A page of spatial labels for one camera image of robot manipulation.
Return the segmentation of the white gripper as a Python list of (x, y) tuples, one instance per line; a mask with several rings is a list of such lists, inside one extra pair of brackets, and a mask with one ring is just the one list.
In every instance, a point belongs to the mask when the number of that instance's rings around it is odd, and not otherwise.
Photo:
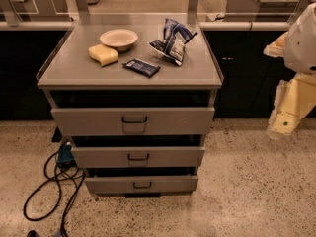
[(267, 128), (273, 140), (291, 136), (316, 106), (316, 77), (297, 73), (289, 82), (281, 80), (277, 92), (276, 112), (272, 111)]

